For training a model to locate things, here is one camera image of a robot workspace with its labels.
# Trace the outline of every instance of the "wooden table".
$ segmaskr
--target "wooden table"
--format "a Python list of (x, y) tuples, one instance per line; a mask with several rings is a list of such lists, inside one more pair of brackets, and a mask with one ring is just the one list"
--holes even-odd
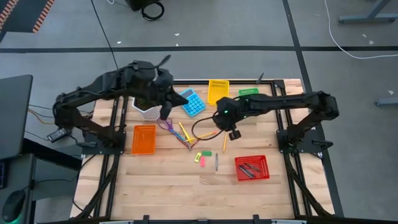
[[(285, 85), (288, 95), (303, 92), (299, 79), (285, 80)], [(206, 101), (208, 85), (175, 85), (176, 91), (188, 87), (194, 88)], [(238, 90), (255, 87), (260, 93), (272, 95), (270, 85), (230, 85), (229, 92), (231, 96), (237, 96)], [(108, 125), (112, 105), (112, 101), (97, 101), (93, 121)], [(142, 220), (143, 215), (150, 215), (151, 220), (252, 219), (254, 214), (259, 214), (260, 218), (294, 217), (283, 155), (278, 150), (275, 136), (278, 127), (273, 111), (239, 122), (242, 138), (228, 140), (224, 154), (224, 134), (211, 141), (199, 142), (189, 152), (175, 136), (157, 126), (155, 154), (137, 156), (131, 154), (134, 126), (153, 122), (143, 122), (140, 114), (131, 107), (131, 99), (128, 105), (126, 147), (119, 163), (112, 220)], [(177, 132), (182, 134), (178, 125), (181, 122), (190, 133), (196, 120), (211, 116), (215, 109), (214, 106), (206, 105), (204, 112), (189, 118), (181, 107), (177, 107), (173, 108), (169, 117), (173, 119)], [(308, 110), (292, 110), (291, 113), (293, 121), (297, 123), (308, 114)], [(215, 124), (209, 120), (198, 124), (195, 134), (215, 130)], [(205, 167), (193, 161), (197, 152), (201, 151), (213, 151), (213, 156), (206, 157)], [(216, 152), (218, 171), (215, 171)], [(266, 155), (270, 179), (238, 182), (234, 158), (250, 155)], [(96, 156), (80, 172), (75, 194), (77, 205), (84, 207), (98, 188), (102, 160), (103, 156)], [(301, 160), (307, 187), (325, 210), (333, 213), (321, 160), (311, 154), (301, 154)], [(296, 191), (303, 213), (303, 201), (297, 186)], [(106, 192), (101, 206), (102, 215), (107, 195)], [(73, 207), (71, 216), (79, 212)]]

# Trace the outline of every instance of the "purple scissors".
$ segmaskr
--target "purple scissors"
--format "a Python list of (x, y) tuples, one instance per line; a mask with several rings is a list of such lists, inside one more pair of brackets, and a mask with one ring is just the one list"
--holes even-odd
[(182, 142), (185, 141), (185, 139), (179, 134), (177, 133), (174, 128), (173, 128), (173, 120), (171, 119), (166, 119), (161, 120), (160, 118), (157, 120), (157, 124), (159, 125), (159, 127), (161, 127), (164, 130), (168, 130), (170, 131), (172, 134), (174, 134), (176, 137), (178, 137)]

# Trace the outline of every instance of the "white pot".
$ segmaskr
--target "white pot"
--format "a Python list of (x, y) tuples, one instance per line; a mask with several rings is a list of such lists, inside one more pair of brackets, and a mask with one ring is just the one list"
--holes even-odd
[(153, 120), (157, 120), (157, 118), (159, 118), (160, 116), (160, 106), (155, 106), (153, 108), (149, 108), (148, 110), (141, 110), (140, 108), (137, 108), (136, 106), (134, 106), (134, 101), (135, 98), (132, 98), (132, 107), (134, 109), (136, 109), (139, 114), (141, 115), (141, 117), (143, 118), (144, 121), (153, 121)]

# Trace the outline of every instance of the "white cable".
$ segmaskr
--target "white cable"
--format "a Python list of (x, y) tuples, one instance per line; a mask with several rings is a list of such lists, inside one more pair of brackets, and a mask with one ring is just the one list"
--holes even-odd
[(328, 13), (328, 20), (329, 20), (329, 34), (331, 39), (334, 41), (334, 43), (336, 44), (336, 46), (342, 50), (344, 53), (348, 54), (350, 57), (356, 58), (356, 59), (373, 59), (373, 58), (381, 58), (381, 57), (397, 57), (398, 55), (378, 55), (378, 56), (373, 56), (373, 57), (356, 57), (354, 55), (351, 55), (350, 53), (348, 53), (347, 51), (345, 51), (344, 49), (342, 49), (340, 47), (340, 45), (337, 44), (335, 38), (333, 37), (333, 34), (331, 33), (331, 27), (330, 27), (330, 15), (329, 15), (329, 9), (328, 9), (328, 4), (326, 3), (325, 0), (325, 6), (326, 6), (326, 12)]

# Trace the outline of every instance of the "gray floor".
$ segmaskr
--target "gray floor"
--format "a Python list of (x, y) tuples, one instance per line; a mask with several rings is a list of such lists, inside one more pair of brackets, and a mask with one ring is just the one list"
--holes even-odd
[[(113, 47), (268, 45), (293, 46), (282, 1), (280, 0), (163, 0), (165, 16), (147, 22), (135, 12), (106, 0), (94, 0), (99, 17)], [(337, 17), (365, 14), (374, 1), (328, 0), (332, 30), (345, 46), (398, 45), (398, 22), (393, 24), (339, 25)], [(299, 41), (302, 46), (333, 46), (327, 28), (322, 0), (290, 0)], [(398, 1), (386, 12), (398, 12)], [(56, 0), (37, 34), (7, 33), (0, 48), (106, 47), (90, 0)], [(118, 65), (134, 59), (159, 61), (175, 78), (301, 78), (295, 52), (202, 51), (202, 52), (117, 52)], [(304, 52), (314, 90), (336, 96), (340, 117), (324, 122), (325, 136), (335, 143), (330, 149), (336, 183), (346, 217), (398, 220), (398, 108), (377, 108), (373, 101), (398, 93), (398, 57), (355, 60), (342, 52)], [(398, 54), (398, 52), (353, 52), (358, 56)], [(76, 86), (84, 86), (103, 72), (115, 69), (110, 53), (0, 54), (0, 78), (33, 74), (30, 102), (52, 106), (55, 97)], [(92, 110), (87, 105), (83, 110)], [(39, 113), (50, 114), (47, 110)], [(41, 125), (28, 115), (26, 130), (45, 136), (54, 125)], [(76, 130), (74, 135), (80, 138)], [(26, 135), (46, 146), (70, 146), (71, 140), (49, 144)], [(79, 154), (79, 149), (61, 149)], [(68, 170), (38, 164), (38, 179), (73, 178)], [(46, 182), (36, 193), (59, 195), (59, 183)], [(72, 206), (75, 183), (65, 185), (63, 197), (39, 200), (37, 222), (64, 220)]]

